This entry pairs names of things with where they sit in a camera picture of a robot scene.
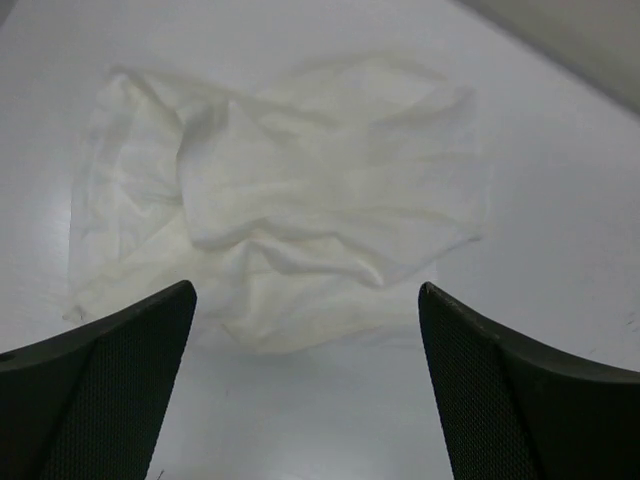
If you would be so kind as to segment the white pleated skirt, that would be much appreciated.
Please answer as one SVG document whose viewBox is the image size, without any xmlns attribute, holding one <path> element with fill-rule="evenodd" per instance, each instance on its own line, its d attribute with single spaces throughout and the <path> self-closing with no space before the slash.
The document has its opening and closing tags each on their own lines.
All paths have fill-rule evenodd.
<svg viewBox="0 0 640 480">
<path fill-rule="evenodd" d="M 287 353 L 410 324 L 434 261 L 483 232 L 475 113 L 471 88 L 378 56 L 256 94 L 115 70 L 75 169 L 65 316 L 188 280 L 204 344 Z"/>
</svg>

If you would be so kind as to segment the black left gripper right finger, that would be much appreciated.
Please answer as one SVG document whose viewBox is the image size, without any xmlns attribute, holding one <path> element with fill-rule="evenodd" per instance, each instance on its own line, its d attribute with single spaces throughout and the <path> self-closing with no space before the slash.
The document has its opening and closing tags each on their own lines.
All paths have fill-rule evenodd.
<svg viewBox="0 0 640 480">
<path fill-rule="evenodd" d="M 430 282 L 418 310 L 454 478 L 638 478 L 638 372 L 545 345 Z"/>
</svg>

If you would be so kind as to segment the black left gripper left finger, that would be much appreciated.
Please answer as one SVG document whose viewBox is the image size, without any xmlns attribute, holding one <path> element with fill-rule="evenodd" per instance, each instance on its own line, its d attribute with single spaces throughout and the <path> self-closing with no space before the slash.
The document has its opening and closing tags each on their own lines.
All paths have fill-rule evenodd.
<svg viewBox="0 0 640 480">
<path fill-rule="evenodd" d="M 195 307 L 193 285 L 180 281 L 3 353 L 2 478 L 145 478 Z"/>
</svg>

